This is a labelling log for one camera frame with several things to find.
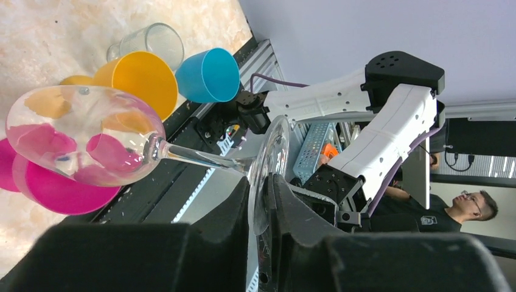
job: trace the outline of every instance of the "wine glass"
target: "wine glass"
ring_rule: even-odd
[[[168,143],[156,112],[137,97],[82,85],[50,86],[24,94],[11,107],[5,130],[19,154],[85,184],[130,184],[147,176],[164,158],[246,176],[249,223],[255,234],[267,227],[263,182],[269,173],[284,175],[290,134],[287,119],[279,116],[256,157],[224,158]]]

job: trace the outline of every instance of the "plastic basket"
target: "plastic basket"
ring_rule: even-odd
[[[303,184],[315,173],[324,142],[332,130],[336,133],[334,123],[318,123],[310,127],[294,166],[294,174]],[[342,152],[339,143],[336,148],[339,153]]]

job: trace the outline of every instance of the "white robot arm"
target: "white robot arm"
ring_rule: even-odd
[[[372,208],[369,204],[382,195],[379,192],[391,169],[408,157],[417,138],[444,121],[444,106],[435,98],[443,89],[443,69],[404,52],[387,52],[345,77],[266,92],[254,102],[261,111],[255,107],[246,113],[254,115],[254,125],[260,124],[259,114],[266,115],[265,120],[285,115],[299,122],[338,113],[377,113],[359,137],[304,186],[331,197],[341,211],[348,200],[353,206],[350,211],[370,214],[375,204]],[[330,116],[328,121],[338,120]]]

